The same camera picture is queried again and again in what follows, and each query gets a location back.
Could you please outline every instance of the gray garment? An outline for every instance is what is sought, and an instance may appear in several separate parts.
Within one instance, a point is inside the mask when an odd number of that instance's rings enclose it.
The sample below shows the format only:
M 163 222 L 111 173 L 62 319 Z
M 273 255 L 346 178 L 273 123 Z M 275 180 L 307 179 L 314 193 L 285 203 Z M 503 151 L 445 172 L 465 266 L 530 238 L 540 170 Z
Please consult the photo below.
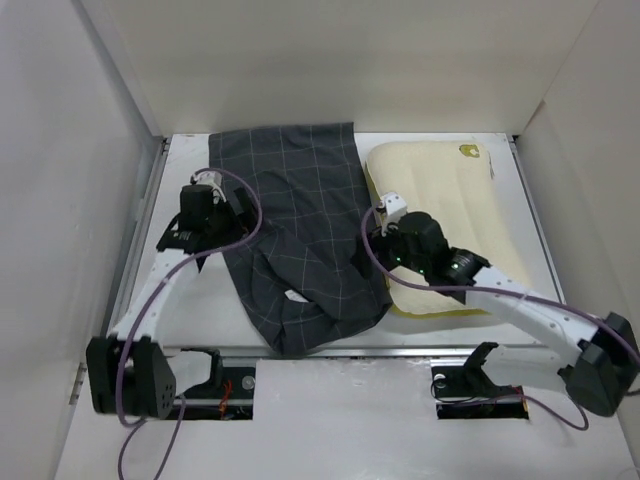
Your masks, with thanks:
M 260 233 L 224 258 L 249 318 L 271 348 L 302 354 L 378 323 L 391 306 L 384 278 L 376 272 L 366 280 L 350 264 L 371 204 L 353 124 L 214 134 L 209 159 L 260 196 Z M 232 197 L 239 185 L 226 179 L 223 186 Z M 289 290 L 308 303 L 290 300 Z

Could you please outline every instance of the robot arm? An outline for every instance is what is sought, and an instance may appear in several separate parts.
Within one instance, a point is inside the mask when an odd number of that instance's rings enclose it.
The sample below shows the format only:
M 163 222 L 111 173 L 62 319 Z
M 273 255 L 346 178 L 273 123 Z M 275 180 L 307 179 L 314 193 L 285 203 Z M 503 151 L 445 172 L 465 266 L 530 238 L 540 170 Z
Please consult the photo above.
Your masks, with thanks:
M 256 225 L 246 191 L 235 191 L 242 209 L 236 214 L 220 182 L 220 174 L 205 172 L 183 187 L 180 213 L 156 246 L 158 253 L 142 291 L 106 338 L 91 339 L 86 356 L 95 411 L 116 413 L 118 363 L 138 319 L 122 383 L 125 414 L 166 418 L 174 398 L 189 388 L 204 383 L 220 387 L 222 360 L 217 350 L 183 349 L 170 357 L 163 351 L 167 322 L 206 260 L 202 256 L 192 261 L 193 255 L 235 243 Z
M 407 205 L 398 194 L 384 195 L 377 211 L 381 227 L 369 233 L 367 240 L 386 270 L 403 266 L 423 275 L 430 286 L 453 287 L 440 293 L 515 325 L 553 351 L 485 342 L 464 365 L 432 369 L 434 376 L 439 376 L 440 398 L 447 392 L 452 397 L 490 398 L 513 393 L 510 385 L 524 384 L 566 392 L 597 415 L 615 413 L 638 366 L 609 332 L 580 315 L 527 301 L 527 297 L 543 296 L 510 279 L 487 259 L 450 247 L 438 222 L 424 212 L 407 213 Z M 363 275 L 370 275 L 371 262 L 362 244 L 352 263 Z M 504 289 L 521 295 L 468 287 Z M 604 323 L 637 351 L 625 318 L 611 313 Z

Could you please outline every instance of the yellow pillow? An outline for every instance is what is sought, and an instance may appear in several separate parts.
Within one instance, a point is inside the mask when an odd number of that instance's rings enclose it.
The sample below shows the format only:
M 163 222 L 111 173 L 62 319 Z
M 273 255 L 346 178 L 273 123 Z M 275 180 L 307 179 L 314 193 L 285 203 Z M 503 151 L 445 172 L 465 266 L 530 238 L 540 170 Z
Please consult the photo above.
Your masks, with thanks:
M 477 142 L 397 142 L 374 148 L 365 166 L 369 190 L 394 191 L 409 211 L 425 211 L 436 219 L 449 244 L 482 255 L 510 276 L 528 285 L 524 264 L 509 236 L 494 192 L 489 153 Z M 394 274 L 427 285 L 404 267 Z M 412 318 L 474 315 L 455 300 L 435 292 L 411 289 L 389 281 L 395 313 Z

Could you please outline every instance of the white panel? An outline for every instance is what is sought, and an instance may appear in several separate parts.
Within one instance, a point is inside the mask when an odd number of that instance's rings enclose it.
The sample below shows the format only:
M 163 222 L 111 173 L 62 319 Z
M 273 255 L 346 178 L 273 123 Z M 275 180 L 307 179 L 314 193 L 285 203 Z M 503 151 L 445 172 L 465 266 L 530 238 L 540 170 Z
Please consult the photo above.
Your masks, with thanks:
M 254 420 L 183 423 L 163 480 L 614 480 L 632 465 L 615 417 L 588 432 L 535 405 L 530 421 L 437 420 L 425 360 L 260 362 L 256 380 Z M 580 423 L 566 397 L 528 392 Z M 152 478 L 173 428 L 142 428 L 125 478 Z M 113 479 L 125 435 L 83 388 L 56 480 Z
M 636 336 L 639 23 L 637 1 L 602 0 L 518 144 L 567 299 L 627 315 Z M 639 405 L 621 409 L 636 459 Z
M 122 42 L 122 38 L 115 27 L 105 2 L 103 0 L 76 1 L 79 1 L 84 6 L 98 32 L 98 35 L 100 36 L 100 39 L 106 48 L 108 48 L 109 55 L 116 64 L 118 72 L 124 80 L 127 89 L 133 96 L 136 106 L 142 114 L 151 134 L 156 136 L 160 135 L 160 127 L 153 116 L 149 102 L 147 101 L 135 70 L 133 69 L 133 65 L 131 64 L 131 59 L 129 58 L 127 50 Z
M 40 480 L 150 142 L 71 2 L 0 9 L 0 477 Z
M 104 0 L 165 135 L 519 133 L 597 0 Z

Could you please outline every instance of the wire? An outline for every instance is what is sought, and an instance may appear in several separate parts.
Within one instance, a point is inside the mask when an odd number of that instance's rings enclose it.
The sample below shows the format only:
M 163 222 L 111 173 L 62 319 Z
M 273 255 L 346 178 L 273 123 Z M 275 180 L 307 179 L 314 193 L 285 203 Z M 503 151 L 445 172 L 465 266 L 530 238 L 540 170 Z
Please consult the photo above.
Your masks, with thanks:
M 224 396 L 222 400 L 220 400 L 220 405 L 218 405 L 218 409 L 220 410 L 220 420 L 224 420 L 224 414 L 227 412 L 227 402 L 229 402 L 229 397 L 231 396 L 231 392 L 233 391 L 233 384 L 231 380 L 227 380 L 224 384 Z
M 194 260 L 197 260 L 198 258 L 207 257 L 209 255 L 213 255 L 214 253 L 226 252 L 226 251 L 241 247 L 243 245 L 247 245 L 251 240 L 255 238 L 255 236 L 258 234 L 258 231 L 260 230 L 260 227 L 262 226 L 262 207 L 260 206 L 260 198 L 258 197 L 258 194 L 253 190 L 253 188 L 251 188 L 251 186 L 245 180 L 235 175 L 234 173 L 231 173 L 227 170 L 223 170 L 220 168 L 202 168 L 196 171 L 192 175 L 192 179 L 204 172 L 218 172 L 222 174 L 223 177 L 228 176 L 240 182 L 240 184 L 247 190 L 247 192 L 249 192 L 249 195 L 251 195 L 253 199 L 254 205 L 258 211 L 258 220 L 256 222 L 256 225 L 253 231 L 249 235 L 244 237 L 242 240 L 231 243 L 229 245 L 224 245 L 222 247 L 214 248 L 212 250 L 205 250 L 203 252 L 196 253 L 195 255 L 191 255 L 185 258 L 184 260 L 182 260 L 181 262 L 179 262 L 178 264 L 176 264 L 175 267 L 169 270 L 169 273 L 167 273 L 167 275 L 163 278 L 163 281 L 158 284 L 158 286 L 151 293 L 151 295 L 149 295 L 149 298 L 144 303 L 144 305 L 140 309 L 140 313 L 138 314 L 135 321 L 131 325 L 131 330 L 129 331 L 129 335 L 127 336 L 127 339 L 124 342 L 124 345 L 122 347 L 122 353 L 120 354 L 120 360 L 118 361 L 118 370 L 116 373 L 116 388 L 115 388 L 116 413 L 118 414 L 118 419 L 120 420 L 120 423 L 123 426 L 133 428 L 133 431 L 129 434 L 129 436 L 125 440 L 125 443 L 123 444 L 122 449 L 120 451 L 120 456 L 118 458 L 118 475 L 120 475 L 121 480 L 124 478 L 121 476 L 121 473 L 122 473 L 121 464 L 122 464 L 122 456 L 124 455 L 124 451 L 127 445 L 129 444 L 129 442 L 131 441 L 131 438 L 133 437 L 135 432 L 137 432 L 140 429 L 140 427 L 142 427 L 142 425 L 144 425 L 145 423 L 144 418 L 139 418 L 134 422 L 128 421 L 125 418 L 124 407 L 122 404 L 123 403 L 122 386 L 124 382 L 125 366 L 126 366 L 127 359 L 129 358 L 129 352 L 131 351 L 131 346 L 133 345 L 133 339 L 135 337 L 136 332 L 138 331 L 138 328 L 140 327 L 140 324 L 142 323 L 142 320 L 144 319 L 146 313 L 149 311 L 149 308 L 151 308 L 151 305 L 153 304 L 155 299 L 158 297 L 160 292 L 162 292 L 165 285 L 168 283 L 168 280 L 171 279 L 171 277 L 173 277 L 182 267 L 189 264 L 190 262 L 193 262 Z M 183 400 L 183 407 L 180 408 L 180 413 L 178 414 L 178 419 L 176 421 L 176 428 L 174 430 L 171 443 L 169 444 L 169 448 L 165 453 L 165 457 L 163 459 L 161 468 L 159 470 L 159 473 L 156 475 L 155 479 L 159 477 L 159 474 L 161 473 L 162 468 L 164 468 L 164 464 L 169 458 L 169 453 L 171 451 L 171 448 L 173 447 L 173 441 L 175 440 L 175 437 L 178 434 L 178 428 L 180 426 L 180 423 L 182 422 L 182 419 L 184 418 L 185 409 L 186 409 L 186 402 Z
M 435 398 L 436 400 L 438 400 L 440 403 L 446 403 L 447 405 L 456 405 L 458 403 L 465 403 L 465 402 L 471 402 L 473 400 L 475 400 L 478 397 L 469 397 L 469 398 L 465 398 L 462 400 L 443 400 L 441 398 L 438 398 L 438 396 L 436 395 L 436 381 L 434 380 L 433 382 L 431 382 L 431 388 L 429 390 L 431 390 L 431 396 L 433 398 Z
M 475 407 L 475 406 L 487 405 L 487 404 L 494 404 L 495 405 L 496 401 L 502 400 L 502 399 L 507 399 L 507 398 L 519 398 L 521 400 L 527 400 L 528 402 L 535 403 L 540 408 L 545 410 L 549 415 L 551 415 L 555 419 L 561 421 L 562 423 L 564 423 L 568 427 L 571 427 L 571 428 L 573 428 L 575 430 L 578 430 L 580 432 L 586 432 L 587 430 L 589 430 L 589 418 L 587 417 L 587 413 L 584 411 L 584 408 L 582 408 L 580 405 L 578 405 L 576 402 L 574 402 L 573 399 L 571 399 L 571 398 L 569 398 L 569 400 L 571 400 L 573 402 L 573 404 L 578 409 L 578 412 L 580 412 L 580 416 L 582 417 L 582 421 L 583 421 L 582 425 L 577 425 L 577 424 L 573 423 L 571 420 L 567 420 L 566 418 L 564 418 L 562 415 L 560 415 L 558 412 L 556 412 L 554 409 L 552 409 L 547 404 L 541 402 L 537 398 L 530 397 L 529 395 L 525 395 L 523 393 L 514 393 L 514 394 L 511 394 L 511 395 L 500 395 L 498 397 L 487 398 L 485 400 L 476 400 L 476 401 L 473 401 L 473 402 L 463 402 L 463 403 L 458 403 L 455 406 Z
M 184 412 L 187 408 L 187 399 L 184 398 L 184 395 L 180 395 L 180 399 L 182 402 L 180 403 L 180 413 L 178 414 L 178 420 L 176 421 L 176 426 L 173 429 L 173 434 L 171 435 L 171 440 L 169 440 L 169 446 L 167 447 L 167 451 L 164 453 L 164 457 L 162 457 L 162 461 L 160 462 L 160 467 L 158 467 L 158 471 L 156 472 L 153 480 L 158 480 L 160 475 L 162 475 L 162 471 L 164 470 L 164 466 L 167 464 L 167 460 L 169 460 L 169 455 L 171 454 L 171 450 L 173 449 L 173 444 L 176 442 L 176 437 L 178 436 L 178 430 L 180 430 L 180 424 L 182 423 L 182 419 L 184 418 Z M 120 453 L 118 454 L 118 478 L 119 480 L 125 480 L 124 472 L 122 471 L 122 463 L 124 461 L 124 454 L 127 451 L 127 446 L 129 442 L 136 434 L 138 430 L 142 428 L 142 426 L 147 423 L 146 420 L 143 420 L 135 428 L 131 430 L 131 433 L 127 436 L 124 443 L 122 444 L 122 448 L 120 449 Z
M 562 415 L 560 415 L 558 412 L 556 412 L 555 410 L 553 410 L 551 407 L 549 407 L 548 405 L 546 405 L 545 403 L 541 402 L 540 400 L 530 397 L 529 395 L 525 395 L 522 390 L 519 387 L 512 387 L 516 392 L 515 394 L 509 394 L 509 395 L 499 395 L 497 397 L 491 397 L 491 398 L 487 398 L 487 399 L 483 399 L 483 400 L 475 400 L 476 397 L 470 398 L 470 399 L 466 399 L 466 400 L 442 400 L 440 398 L 437 398 L 435 395 L 435 391 L 434 391 L 434 386 L 435 386 L 435 382 L 431 382 L 431 396 L 433 398 L 435 398 L 436 400 L 438 400 L 438 402 L 443 403 L 443 404 L 447 404 L 447 405 L 452 405 L 452 406 L 465 406 L 465 407 L 485 407 L 485 406 L 491 406 L 492 408 L 495 408 L 496 402 L 498 400 L 501 399 L 507 399 L 507 398 L 519 398 L 521 400 L 528 400 L 531 403 L 535 403 L 536 405 L 538 405 L 539 407 L 541 407 L 543 410 L 545 410 L 547 413 L 549 413 L 552 417 L 556 418 L 557 420 L 560 420 L 562 423 L 564 423 L 565 425 L 581 431 L 581 432 L 585 432 L 589 429 L 589 418 L 587 417 L 587 413 L 584 411 L 584 408 L 582 408 L 580 405 L 578 405 L 576 402 L 573 401 L 573 399 L 569 398 L 569 400 L 571 400 L 573 402 L 573 404 L 576 406 L 576 408 L 578 409 L 578 411 L 580 412 L 580 415 L 582 416 L 582 420 L 583 420 L 583 425 L 576 425 L 575 423 L 573 423 L 570 420 L 567 420 L 566 418 L 564 418 Z
M 378 268 L 378 270 L 380 270 L 385 276 L 389 277 L 394 282 L 399 283 L 400 285 L 404 285 L 405 287 L 415 288 L 416 290 L 424 290 L 427 292 L 466 292 L 469 290 L 473 290 L 475 292 L 493 293 L 498 295 L 504 295 L 507 297 L 522 298 L 521 293 L 514 292 L 512 290 L 504 290 L 502 288 L 477 287 L 477 286 L 470 286 L 470 285 L 454 285 L 454 286 L 418 285 L 417 283 L 407 282 L 406 280 L 403 280 L 397 277 L 396 275 L 391 273 L 389 270 L 384 268 L 384 266 L 376 258 L 375 254 L 373 253 L 373 250 L 371 250 L 371 245 L 369 244 L 369 239 L 367 238 L 367 223 L 369 221 L 369 218 L 373 214 L 374 210 L 375 210 L 374 207 L 369 208 L 364 214 L 364 217 L 362 217 L 362 223 L 360 225 L 360 234 L 362 236 L 362 243 L 364 245 L 364 249 L 367 252 L 367 255 L 369 256 L 373 264 Z M 584 318 L 588 322 L 594 324 L 598 328 L 602 329 L 602 331 L 606 332 L 608 335 L 613 337 L 620 344 L 620 346 L 629 354 L 629 356 L 633 359 L 636 365 L 640 366 L 640 354 L 629 344 L 629 342 L 627 342 L 624 338 L 622 338 L 618 332 L 613 330 L 601 318 L 595 317 L 587 312 L 583 312 L 578 308 L 565 305 L 564 303 L 556 302 L 555 300 L 549 300 L 548 298 L 544 298 L 544 297 L 527 295 L 526 300 L 528 302 L 538 303 L 540 305 L 546 305 L 548 307 L 564 310 L 566 312 L 569 312 Z

